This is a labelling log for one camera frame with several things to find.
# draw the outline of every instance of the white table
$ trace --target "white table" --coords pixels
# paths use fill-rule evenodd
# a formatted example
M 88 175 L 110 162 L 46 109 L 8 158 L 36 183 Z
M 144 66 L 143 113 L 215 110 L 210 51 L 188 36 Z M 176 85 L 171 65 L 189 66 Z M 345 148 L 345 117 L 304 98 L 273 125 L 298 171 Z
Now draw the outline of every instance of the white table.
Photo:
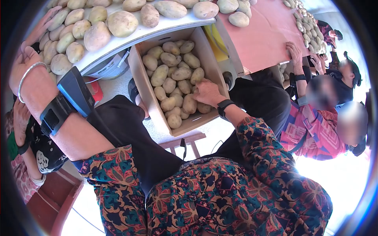
M 147 2 L 148 4 L 155 4 L 158 1 L 153 2 Z M 122 10 L 122 3 L 112 3 L 110 6 L 106 7 L 108 11 L 108 16 L 116 11 Z M 84 13 L 84 18 L 88 19 L 89 13 L 92 10 L 92 8 L 86 8 Z M 128 36 L 127 38 L 117 38 L 112 35 L 110 42 L 100 50 L 96 52 L 88 52 L 85 51 L 85 55 L 83 59 L 81 59 L 79 62 L 73 64 L 73 66 L 76 66 L 78 70 L 81 72 L 82 75 L 87 73 L 89 70 L 91 70 L 93 67 L 98 65 L 100 62 L 104 61 L 105 59 L 111 57 L 112 55 L 125 50 L 126 48 L 135 45 L 137 43 L 140 43 L 144 40 L 166 34 L 169 32 L 186 29 L 186 28 L 192 28 L 192 27 L 198 27 L 198 26 L 204 26 L 204 25 L 210 25 L 214 23 L 216 20 L 215 18 L 211 18 L 208 20 L 200 20 L 197 19 L 192 9 L 188 9 L 188 14 L 181 18 L 181 19 L 169 19 L 165 16 L 160 15 L 159 24 L 154 28 L 145 27 L 141 24 L 141 16 L 140 11 L 132 12 L 135 17 L 139 21 L 139 25 L 136 29 L 136 31 Z M 77 42 L 84 45 L 84 40 L 79 39 L 76 40 Z

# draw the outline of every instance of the black pants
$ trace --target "black pants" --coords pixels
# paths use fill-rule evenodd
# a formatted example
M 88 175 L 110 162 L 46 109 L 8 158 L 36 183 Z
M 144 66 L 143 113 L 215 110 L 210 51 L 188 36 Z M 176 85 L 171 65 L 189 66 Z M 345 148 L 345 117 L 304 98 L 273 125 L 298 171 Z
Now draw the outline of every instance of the black pants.
M 122 146 L 132 145 L 134 163 L 146 196 L 156 183 L 175 174 L 184 163 L 152 140 L 142 123 L 145 115 L 143 109 L 127 97 L 117 95 L 97 107 L 96 111 L 105 125 L 121 141 Z M 89 115 L 87 120 L 111 143 L 117 143 L 93 114 Z
M 265 79 L 266 82 L 237 78 L 233 89 L 229 92 L 230 99 L 250 116 L 263 118 L 279 139 L 290 113 L 290 97 L 281 84 L 271 78 Z M 215 153 L 204 157 L 212 156 L 244 163 L 236 131 L 232 132 Z
M 271 78 L 257 82 L 238 78 L 230 91 L 231 99 L 253 117 L 262 117 L 279 136 L 290 113 L 290 98 L 282 86 Z M 96 108 L 105 124 L 122 142 L 132 145 L 135 166 L 141 187 L 147 195 L 158 182 L 175 174 L 185 163 L 155 143 L 142 121 L 144 111 L 122 95 Z M 90 115 L 87 119 L 111 143 L 116 143 L 107 134 L 101 123 Z M 218 151 L 210 156 L 230 158 L 243 163 L 243 155 L 234 131 Z

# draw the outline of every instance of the pink floral clothing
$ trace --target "pink floral clothing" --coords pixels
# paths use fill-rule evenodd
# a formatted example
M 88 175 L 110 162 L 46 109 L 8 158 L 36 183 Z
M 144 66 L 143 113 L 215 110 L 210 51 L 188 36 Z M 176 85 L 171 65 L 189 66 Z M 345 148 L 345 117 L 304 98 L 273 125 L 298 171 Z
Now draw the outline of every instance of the pink floral clothing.
M 14 180 L 16 181 L 19 193 L 24 201 L 28 203 L 34 193 L 43 185 L 46 180 L 46 175 L 42 175 L 42 179 L 36 180 L 32 179 L 26 168 L 26 164 L 20 154 L 11 161 L 11 166 L 13 169 Z
M 307 104 L 299 106 L 291 102 L 290 115 L 281 133 L 281 144 L 287 150 L 294 149 L 306 134 L 302 147 L 295 155 L 328 160 L 346 152 L 349 147 L 343 143 L 336 133 L 337 112 L 319 111 Z

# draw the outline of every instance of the box of potatoes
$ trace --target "box of potatoes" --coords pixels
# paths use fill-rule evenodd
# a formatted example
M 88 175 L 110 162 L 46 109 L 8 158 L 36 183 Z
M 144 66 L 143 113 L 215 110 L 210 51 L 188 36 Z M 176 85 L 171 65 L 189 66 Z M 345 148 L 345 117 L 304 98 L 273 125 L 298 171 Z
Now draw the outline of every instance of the box of potatoes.
M 174 137 L 218 117 L 215 108 L 193 99 L 196 81 L 209 79 L 229 98 L 221 70 L 201 27 L 136 44 L 128 60 L 154 125 Z

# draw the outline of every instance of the black cord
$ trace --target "black cord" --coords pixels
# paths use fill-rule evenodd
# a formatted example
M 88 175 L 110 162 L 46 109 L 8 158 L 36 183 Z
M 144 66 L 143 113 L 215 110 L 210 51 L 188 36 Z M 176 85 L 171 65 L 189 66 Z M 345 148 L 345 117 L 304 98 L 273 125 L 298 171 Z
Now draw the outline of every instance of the black cord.
M 89 222 L 86 218 L 84 218 L 82 215 L 80 215 L 80 213 L 79 212 L 77 212 L 76 210 L 75 210 L 75 208 L 72 208 L 79 216 L 81 216 L 85 221 L 87 221 L 88 223 L 90 223 L 93 227 L 95 227 L 96 229 L 98 229 L 99 231 L 101 231 L 101 232 L 103 232 L 104 234 L 105 234 L 105 232 L 104 231 L 102 231 L 102 230 L 100 230 L 99 228 L 97 228 L 96 226 L 94 226 L 91 222 Z
M 108 126 L 105 124 L 105 122 L 103 121 L 103 119 L 101 118 L 101 116 L 97 113 L 96 109 L 93 109 L 92 110 L 92 113 L 94 114 L 94 116 L 97 118 L 97 120 L 102 124 L 103 128 L 105 129 L 105 131 L 110 135 L 112 136 L 112 138 L 114 139 L 114 142 L 116 143 L 113 143 L 113 145 L 115 147 L 122 147 L 122 142 L 112 133 L 112 131 L 108 128 Z
M 218 142 L 217 142 L 217 144 L 215 144 L 215 146 L 213 147 L 213 149 L 211 150 L 211 153 L 210 154 L 212 154 L 212 151 L 214 151 L 214 148 L 218 145 L 218 143 L 220 143 L 220 142 L 222 142 L 222 144 L 223 144 L 223 141 L 222 140 L 219 140 Z

